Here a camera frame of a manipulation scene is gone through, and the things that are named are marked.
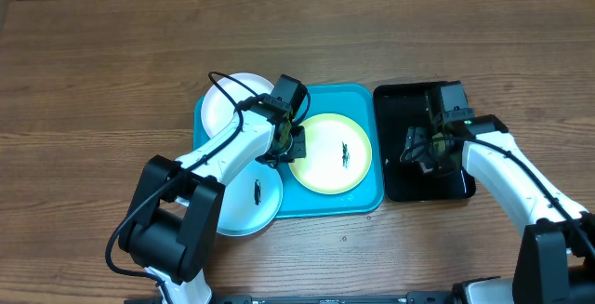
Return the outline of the yellow-green rimmed plate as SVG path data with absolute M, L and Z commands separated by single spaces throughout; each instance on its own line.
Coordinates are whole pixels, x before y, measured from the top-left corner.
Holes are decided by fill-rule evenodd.
M 372 164 L 372 146 L 364 129 L 347 116 L 321 113 L 306 119 L 306 156 L 289 164 L 307 189 L 340 194 L 355 188 Z

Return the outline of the white round plate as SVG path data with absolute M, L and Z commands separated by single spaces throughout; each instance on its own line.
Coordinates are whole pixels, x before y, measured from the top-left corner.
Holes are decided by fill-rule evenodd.
M 273 90 L 273 84 L 257 74 L 234 73 L 231 77 L 248 86 L 257 95 L 262 93 L 270 94 Z M 252 92 L 229 78 L 221 78 L 218 83 L 236 102 L 253 96 Z M 232 104 L 215 86 L 208 89 L 203 102 L 199 105 L 199 109 L 203 129 L 210 138 L 215 136 L 233 118 Z

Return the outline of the green scouring sponge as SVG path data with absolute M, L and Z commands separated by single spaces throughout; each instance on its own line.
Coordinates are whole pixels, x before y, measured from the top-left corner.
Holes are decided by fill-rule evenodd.
M 440 169 L 439 164 L 433 160 L 422 160 L 417 162 L 421 173 L 426 176 L 436 175 Z

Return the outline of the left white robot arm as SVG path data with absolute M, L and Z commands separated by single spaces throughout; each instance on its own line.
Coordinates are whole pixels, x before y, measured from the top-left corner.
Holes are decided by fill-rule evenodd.
M 214 245 L 227 185 L 250 163 L 305 155 L 299 145 L 301 95 L 261 94 L 234 106 L 229 124 L 201 148 L 169 160 L 154 156 L 141 172 L 126 217 L 105 251 L 119 274 L 148 278 L 157 303 L 208 303 L 201 272 Z

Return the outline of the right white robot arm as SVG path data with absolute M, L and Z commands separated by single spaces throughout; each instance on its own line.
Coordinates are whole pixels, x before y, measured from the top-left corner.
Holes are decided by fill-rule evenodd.
M 461 169 L 492 194 L 522 235 L 510 278 L 454 284 L 446 303 L 591 303 L 594 215 L 557 189 L 518 147 L 508 128 L 485 115 L 410 127 L 400 156 L 427 174 Z

